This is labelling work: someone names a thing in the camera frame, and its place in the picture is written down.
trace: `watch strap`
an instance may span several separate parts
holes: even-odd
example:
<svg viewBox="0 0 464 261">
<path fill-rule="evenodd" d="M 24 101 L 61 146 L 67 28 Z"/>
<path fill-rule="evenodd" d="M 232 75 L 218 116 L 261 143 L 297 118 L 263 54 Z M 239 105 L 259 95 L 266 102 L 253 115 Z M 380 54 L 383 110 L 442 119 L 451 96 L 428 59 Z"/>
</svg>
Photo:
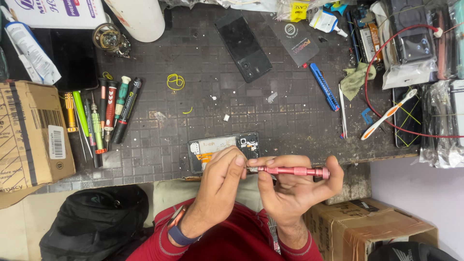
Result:
<svg viewBox="0 0 464 261">
<path fill-rule="evenodd" d="M 168 231 L 168 233 L 171 235 L 173 240 L 176 243 L 178 243 L 179 245 L 181 245 L 181 246 L 190 245 L 190 244 L 194 243 L 195 241 L 197 241 L 199 238 L 201 238 L 201 235 L 197 236 L 195 238 L 188 238 L 188 237 L 184 236 L 184 234 L 182 234 L 182 232 L 179 230 L 179 228 L 177 226 L 173 226 Z"/>
</svg>

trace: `red wire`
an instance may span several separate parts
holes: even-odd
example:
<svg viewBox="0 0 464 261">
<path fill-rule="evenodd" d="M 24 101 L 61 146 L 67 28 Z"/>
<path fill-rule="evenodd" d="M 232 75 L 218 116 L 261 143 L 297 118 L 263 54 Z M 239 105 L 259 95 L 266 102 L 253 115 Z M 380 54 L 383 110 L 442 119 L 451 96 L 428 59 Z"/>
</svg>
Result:
<svg viewBox="0 0 464 261">
<path fill-rule="evenodd" d="M 366 101 L 367 101 L 367 104 L 369 105 L 369 108 L 371 108 L 371 110 L 377 114 L 377 116 L 379 117 L 382 117 L 382 115 L 380 113 L 378 113 L 371 105 L 371 103 L 369 102 L 369 99 L 367 98 L 367 77 L 369 76 L 369 70 L 372 66 L 372 63 L 375 61 L 375 58 L 377 57 L 377 55 L 382 51 L 382 49 L 387 45 L 388 42 L 390 42 L 393 38 L 395 38 L 398 34 L 406 31 L 406 30 L 409 30 L 409 29 L 412 29 L 412 28 L 416 28 L 416 27 L 426 27 L 426 28 L 429 28 L 431 29 L 432 31 L 434 32 L 438 32 L 438 28 L 435 28 L 433 26 L 430 26 L 430 25 L 414 25 L 414 26 L 408 26 L 406 28 L 404 28 L 403 30 L 397 32 L 395 35 L 393 35 L 392 37 L 390 37 L 390 39 L 388 39 L 380 48 L 379 50 L 375 53 L 374 57 L 372 58 L 371 62 L 369 63 L 369 66 L 367 66 L 367 71 L 366 71 L 366 78 L 364 79 L 364 94 L 366 95 Z M 428 135 L 428 134 L 422 134 L 422 133 L 417 133 L 417 132 L 414 132 L 414 131 L 409 131 L 409 130 L 405 130 L 405 129 L 402 129 L 396 125 L 394 125 L 393 123 L 390 123 L 389 121 L 386 120 L 386 122 L 388 124 L 390 124 L 391 126 L 393 126 L 394 128 L 397 128 L 398 130 L 400 131 L 405 131 L 405 132 L 408 132 L 408 133 L 412 133 L 412 134 L 415 134 L 415 135 L 420 135 L 420 136 L 426 136 L 426 137 L 433 137 L 433 138 L 463 138 L 464 136 L 440 136 L 440 135 Z"/>
</svg>

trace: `cloth rag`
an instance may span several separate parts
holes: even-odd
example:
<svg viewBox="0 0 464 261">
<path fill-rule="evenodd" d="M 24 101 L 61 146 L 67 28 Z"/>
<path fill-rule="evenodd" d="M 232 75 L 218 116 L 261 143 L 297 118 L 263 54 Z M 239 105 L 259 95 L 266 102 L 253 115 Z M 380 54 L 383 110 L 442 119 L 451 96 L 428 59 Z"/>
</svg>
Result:
<svg viewBox="0 0 464 261">
<path fill-rule="evenodd" d="M 346 96 L 346 98 L 348 98 L 348 100 L 351 101 L 358 94 L 359 89 L 364 84 L 367 66 L 368 64 L 358 63 L 357 68 L 344 70 L 347 73 L 347 75 L 340 82 L 340 88 L 342 89 L 343 94 Z M 371 66 L 367 79 L 372 80 L 375 78 L 375 75 L 375 68 Z"/>
</svg>

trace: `white wall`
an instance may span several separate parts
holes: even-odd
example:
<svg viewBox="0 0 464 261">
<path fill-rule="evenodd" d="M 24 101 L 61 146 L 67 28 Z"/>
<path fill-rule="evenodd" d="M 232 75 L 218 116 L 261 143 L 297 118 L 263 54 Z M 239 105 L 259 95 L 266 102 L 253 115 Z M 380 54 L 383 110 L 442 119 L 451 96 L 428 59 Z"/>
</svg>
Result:
<svg viewBox="0 0 464 261">
<path fill-rule="evenodd" d="M 440 248 L 464 261 L 464 168 L 411 166 L 416 159 L 371 163 L 373 198 L 435 225 Z"/>
</svg>

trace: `amazon box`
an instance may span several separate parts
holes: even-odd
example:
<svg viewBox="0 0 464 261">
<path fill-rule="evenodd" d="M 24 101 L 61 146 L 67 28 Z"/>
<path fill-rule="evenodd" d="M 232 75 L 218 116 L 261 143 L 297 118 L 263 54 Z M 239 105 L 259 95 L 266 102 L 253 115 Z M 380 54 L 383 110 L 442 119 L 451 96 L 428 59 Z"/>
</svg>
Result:
<svg viewBox="0 0 464 261">
<path fill-rule="evenodd" d="M 319 203 L 303 219 L 324 261 L 367 261 L 369 253 L 392 239 L 438 248 L 436 227 L 371 198 Z"/>
<path fill-rule="evenodd" d="M 76 171 L 58 91 L 0 84 L 0 209 Z"/>
</svg>

